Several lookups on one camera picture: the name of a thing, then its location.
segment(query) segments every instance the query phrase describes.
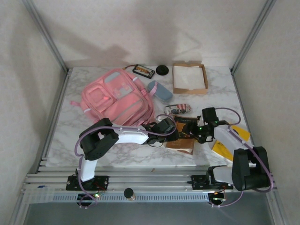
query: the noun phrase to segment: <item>black knob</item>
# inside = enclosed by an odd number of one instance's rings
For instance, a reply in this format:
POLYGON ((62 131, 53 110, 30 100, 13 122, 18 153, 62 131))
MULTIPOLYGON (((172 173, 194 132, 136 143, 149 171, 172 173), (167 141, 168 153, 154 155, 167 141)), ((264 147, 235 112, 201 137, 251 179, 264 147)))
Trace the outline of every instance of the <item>black knob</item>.
POLYGON ((167 75, 169 73, 169 69, 165 65, 160 65, 156 68, 156 73, 158 75, 164 76, 164 75, 167 75))
POLYGON ((124 191, 124 196, 128 199, 132 198, 134 196, 134 192, 131 188, 126 188, 124 191))

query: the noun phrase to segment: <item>cardboard box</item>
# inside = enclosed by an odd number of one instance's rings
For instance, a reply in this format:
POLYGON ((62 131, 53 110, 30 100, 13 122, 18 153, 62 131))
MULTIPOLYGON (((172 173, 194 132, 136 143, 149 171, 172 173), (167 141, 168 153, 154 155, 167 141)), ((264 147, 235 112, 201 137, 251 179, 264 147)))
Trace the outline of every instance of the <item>cardboard box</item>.
POLYGON ((174 94, 202 94, 205 95, 208 91, 208 81, 207 81, 207 76, 206 76, 206 71, 205 67, 203 64, 200 63, 174 63, 173 67, 199 67, 202 68, 203 71, 203 78, 204 78, 204 83, 205 83, 205 89, 199 88, 199 89, 183 89, 183 88, 175 88, 174 86, 174 73, 173 73, 173 93, 174 94))

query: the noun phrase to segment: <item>beige wall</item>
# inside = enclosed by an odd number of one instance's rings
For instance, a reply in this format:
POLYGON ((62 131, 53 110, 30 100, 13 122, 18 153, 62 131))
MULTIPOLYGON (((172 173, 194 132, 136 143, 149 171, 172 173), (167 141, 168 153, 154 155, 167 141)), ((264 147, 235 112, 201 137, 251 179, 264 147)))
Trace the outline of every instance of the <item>beige wall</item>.
POLYGON ((235 76, 293 225, 300 223, 299 12, 299 0, 278 0, 235 76))
POLYGON ((19 0, 0 1, 0 224, 45 137, 60 67, 19 0))
POLYGON ((265 0, 34 0, 73 66, 231 66, 265 0))

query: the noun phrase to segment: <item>white marble table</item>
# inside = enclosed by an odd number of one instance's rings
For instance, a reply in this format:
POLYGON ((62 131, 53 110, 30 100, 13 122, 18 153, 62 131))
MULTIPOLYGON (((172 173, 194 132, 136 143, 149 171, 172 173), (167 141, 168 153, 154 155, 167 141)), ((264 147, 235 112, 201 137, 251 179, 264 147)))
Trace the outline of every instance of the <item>white marble table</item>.
MULTIPOLYGON (((46 166, 77 166, 78 158, 74 155, 74 145, 79 134, 92 125, 86 118, 81 108, 70 105, 70 101, 80 101, 83 88, 103 75, 112 67, 75 67, 71 74, 66 95, 60 112, 53 141, 48 152, 46 166)), ((166 76, 157 74, 150 80, 139 76, 147 85, 153 80, 159 81, 172 92, 172 67, 166 76)), ((240 126, 246 128, 242 115, 238 96, 227 67, 206 68, 209 91, 206 95, 174 94, 173 99, 166 103, 153 98, 155 112, 163 113, 165 105, 188 103, 192 111, 185 114, 187 117, 196 117, 206 107, 229 107, 240 113, 242 121, 240 126)), ((221 120, 228 122, 237 121, 234 113, 226 110, 218 110, 217 115, 221 120)), ((153 148, 148 145, 133 143, 118 144, 113 146, 101 159, 98 166, 195 166, 195 165, 230 165, 231 162, 211 151, 211 145, 207 143, 195 143, 193 155, 188 155, 173 150, 167 150, 164 146, 153 148)))

